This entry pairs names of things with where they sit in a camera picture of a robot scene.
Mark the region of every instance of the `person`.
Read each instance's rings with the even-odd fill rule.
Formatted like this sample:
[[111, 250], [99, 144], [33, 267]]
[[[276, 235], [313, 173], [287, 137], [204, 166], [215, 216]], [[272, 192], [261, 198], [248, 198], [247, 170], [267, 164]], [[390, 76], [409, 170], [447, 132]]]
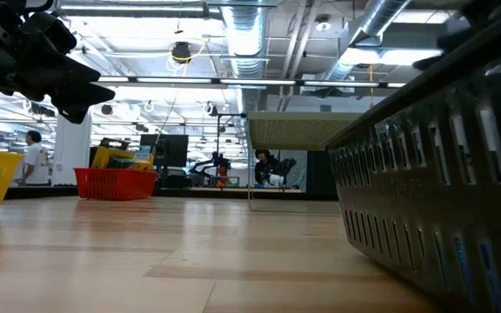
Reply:
[[254, 167], [254, 177], [257, 183], [264, 184], [268, 171], [279, 161], [268, 150], [256, 150], [255, 157], [258, 159], [258, 163]]
[[42, 135], [31, 130], [26, 133], [28, 148], [24, 154], [24, 172], [20, 185], [47, 186], [49, 182], [48, 157], [40, 142]]

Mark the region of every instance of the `ceiling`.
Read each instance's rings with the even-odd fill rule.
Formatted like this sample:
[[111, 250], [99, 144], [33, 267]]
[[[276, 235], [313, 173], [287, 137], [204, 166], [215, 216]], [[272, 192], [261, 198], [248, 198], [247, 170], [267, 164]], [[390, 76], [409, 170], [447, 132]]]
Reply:
[[[78, 16], [63, 17], [63, 22], [73, 31], [78, 41], [70, 57], [100, 71], [103, 76], [107, 77], [233, 76], [230, 62], [232, 56], [226, 39], [224, 21], [214, 18], [177, 18], [175, 16], [165, 18], [141, 15], [144, 12], [150, 12], [152, 6], [167, 5], [167, 8], [175, 9], [181, 5], [200, 5], [200, 2], [183, 1], [181, 4], [144, 0], [136, 2], [124, 0], [120, 3], [107, 0], [63, 0], [61, 6], [66, 13], [67, 7], [85, 8], [86, 12], [89, 12], [89, 8], [94, 6], [111, 10], [109, 9], [111, 6], [117, 7], [125, 4], [132, 6], [134, 3], [137, 7], [131, 13], [122, 11], [122, 13], [114, 13], [115, 17], [105, 12], [102, 14], [104, 16], [83, 16], [86, 15], [82, 13], [83, 10], [77, 10], [81, 12], [77, 14]], [[295, 27], [300, 28], [299, 37], [302, 37], [308, 18], [322, 15], [325, 16], [330, 28], [321, 31], [312, 27], [304, 47], [304, 57], [297, 65], [296, 74], [297, 77], [302, 77], [326, 72], [341, 53], [338, 39], [342, 36], [344, 24], [361, 16], [366, 2], [363, 0], [321, 1], [317, 8], [317, 16], [307, 17], [311, 11], [311, 2], [308, 2], [301, 25], [295, 25], [298, 5], [299, 1], [283, 0], [278, 1], [275, 8], [264, 9], [267, 10], [265, 23], [267, 51], [264, 55], [264, 60], [267, 62], [264, 77], [280, 78], [282, 76], [285, 57], [291, 44], [291, 31]], [[413, 1], [397, 16], [394, 23], [408, 23], [410, 26], [416, 25], [419, 29], [425, 27], [428, 30], [432, 25], [438, 26], [445, 22], [454, 14], [458, 6], [457, 1]], [[414, 41], [413, 39], [400, 36], [399, 32], [394, 35], [389, 33], [387, 37], [393, 42], [392, 48], [399, 48], [401, 45], [407, 48], [415, 47], [415, 43], [411, 42]], [[193, 58], [186, 68], [171, 63], [170, 49], [176, 42], [187, 42], [190, 45]], [[352, 69], [350, 75], [355, 80], [407, 83], [418, 72], [410, 65], [401, 63], [359, 65]], [[145, 125], [149, 133], [162, 131], [163, 133], [190, 135], [190, 157], [201, 160], [209, 157], [215, 149], [214, 140], [217, 134], [217, 118], [206, 114], [203, 106], [210, 103], [215, 105], [219, 112], [224, 113], [240, 113], [243, 109], [239, 99], [241, 92], [236, 89], [155, 88], [143, 85], [113, 88], [117, 93], [114, 101], [92, 107], [93, 144], [97, 144], [102, 137], [116, 137], [128, 138], [133, 142], [132, 146], [136, 147], [137, 135], [141, 132], [135, 129], [132, 122], [137, 122]], [[362, 113], [381, 101], [388, 92], [387, 90], [347, 91], [343, 97], [324, 99], [306, 96], [296, 91], [287, 105], [287, 110], [320, 111], [320, 105], [323, 105], [324, 108], [330, 107], [330, 111], [333, 112]], [[261, 110], [276, 110], [280, 101], [279, 88], [268, 88], [266, 93], [264, 107]], [[36, 104], [55, 112], [49, 98]], [[104, 104], [112, 105], [111, 115], [102, 113]], [[33, 111], [32, 103], [21, 95], [7, 97], [0, 94], [0, 121], [4, 122], [0, 123], [0, 149], [9, 146], [20, 149], [23, 146], [23, 134], [28, 130], [40, 131], [43, 134], [44, 144], [50, 149], [53, 147], [56, 118], [40, 116], [34, 114]], [[244, 122], [235, 118], [225, 126], [227, 126], [226, 130], [220, 139], [222, 149], [227, 157], [234, 159], [236, 163], [245, 163], [248, 144]]]

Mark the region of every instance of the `white pillar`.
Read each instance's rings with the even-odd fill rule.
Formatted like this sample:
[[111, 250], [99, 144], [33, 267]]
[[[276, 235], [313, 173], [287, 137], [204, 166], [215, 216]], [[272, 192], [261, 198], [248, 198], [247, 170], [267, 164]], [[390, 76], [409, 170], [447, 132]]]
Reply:
[[87, 168], [90, 161], [91, 110], [77, 125], [57, 117], [56, 149], [51, 184], [76, 185], [75, 168]]

